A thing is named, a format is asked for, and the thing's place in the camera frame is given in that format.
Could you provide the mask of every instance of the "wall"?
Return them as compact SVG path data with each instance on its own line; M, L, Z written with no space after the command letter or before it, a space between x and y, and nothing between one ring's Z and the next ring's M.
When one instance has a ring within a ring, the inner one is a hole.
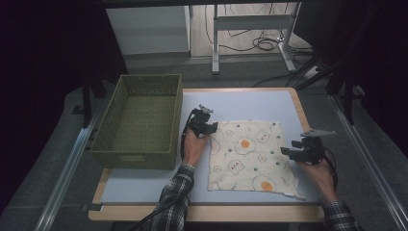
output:
M188 7L107 9L122 55L190 50Z

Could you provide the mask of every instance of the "person's arm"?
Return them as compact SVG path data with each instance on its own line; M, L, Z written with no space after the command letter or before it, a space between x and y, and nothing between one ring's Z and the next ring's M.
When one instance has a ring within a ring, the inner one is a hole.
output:
M339 200L333 185L330 166L326 161L309 166L301 162L297 164L303 168L309 179L316 185L323 197L322 209L324 221L328 230L359 231L363 230L355 221L344 201Z
M158 210L174 201L180 195L185 195L176 203L165 209L151 220L151 230L184 230L187 217L190 193L193 184L194 167L182 164L171 181L165 185L160 196Z
M193 186L194 168L198 164L207 140L208 136L198 139L192 130L187 130L183 164L180 165L177 173L163 188L159 205L155 210L174 201L180 195L183 195L183 197L151 219L151 230L184 230L190 198L190 193L187 192Z

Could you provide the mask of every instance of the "cloth napkin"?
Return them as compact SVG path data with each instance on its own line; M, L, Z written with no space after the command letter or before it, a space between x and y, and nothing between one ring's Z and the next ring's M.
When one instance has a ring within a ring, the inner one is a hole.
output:
M209 191L257 191L304 198L289 157L282 155L280 122L219 121L211 135Z

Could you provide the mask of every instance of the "plaid sleeve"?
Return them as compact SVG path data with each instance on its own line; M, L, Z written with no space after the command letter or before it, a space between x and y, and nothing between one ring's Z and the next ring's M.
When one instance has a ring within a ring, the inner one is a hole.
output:
M329 230L358 231L363 230L354 220L344 201L330 201L322 204L324 219Z
M165 185L155 210L173 201L193 184L194 167L182 164L171 181ZM151 230L184 230L190 194L151 219Z

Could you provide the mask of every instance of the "wicker basket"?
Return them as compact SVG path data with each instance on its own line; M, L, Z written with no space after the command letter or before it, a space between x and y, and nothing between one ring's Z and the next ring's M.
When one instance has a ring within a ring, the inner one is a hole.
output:
M180 75L122 75L90 153L108 168L174 169Z

